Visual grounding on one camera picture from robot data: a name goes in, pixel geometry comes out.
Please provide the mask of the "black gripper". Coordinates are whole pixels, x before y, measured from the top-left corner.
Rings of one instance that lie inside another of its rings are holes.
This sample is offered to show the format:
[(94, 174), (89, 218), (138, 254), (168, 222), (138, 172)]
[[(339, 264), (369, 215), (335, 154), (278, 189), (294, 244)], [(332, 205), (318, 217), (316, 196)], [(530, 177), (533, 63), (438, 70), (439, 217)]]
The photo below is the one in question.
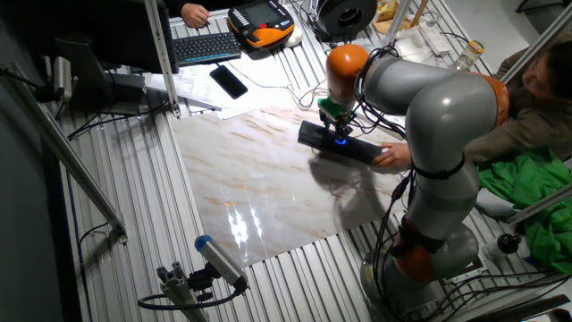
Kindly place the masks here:
[(324, 112), (325, 121), (322, 129), (324, 137), (332, 137), (334, 132), (331, 125), (340, 127), (340, 138), (347, 138), (353, 131), (349, 123), (354, 119), (354, 113), (351, 110), (326, 110)]

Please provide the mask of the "person left hand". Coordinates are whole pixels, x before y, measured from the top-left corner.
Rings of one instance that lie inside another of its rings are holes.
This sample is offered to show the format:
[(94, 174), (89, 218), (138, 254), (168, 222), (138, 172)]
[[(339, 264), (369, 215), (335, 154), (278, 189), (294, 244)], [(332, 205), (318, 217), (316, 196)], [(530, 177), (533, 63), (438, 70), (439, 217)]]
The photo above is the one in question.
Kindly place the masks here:
[(382, 153), (375, 157), (375, 165), (405, 170), (411, 167), (412, 158), (407, 143), (384, 142), (381, 145)]

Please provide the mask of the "operator bare hand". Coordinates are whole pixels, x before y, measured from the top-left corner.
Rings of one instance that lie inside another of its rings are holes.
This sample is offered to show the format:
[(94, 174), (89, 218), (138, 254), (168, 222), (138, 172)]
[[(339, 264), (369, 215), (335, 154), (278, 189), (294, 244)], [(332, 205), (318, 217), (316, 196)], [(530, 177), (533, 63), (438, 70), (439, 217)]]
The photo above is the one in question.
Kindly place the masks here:
[(181, 8), (181, 18), (190, 28), (205, 27), (210, 16), (209, 11), (200, 4), (187, 3)]

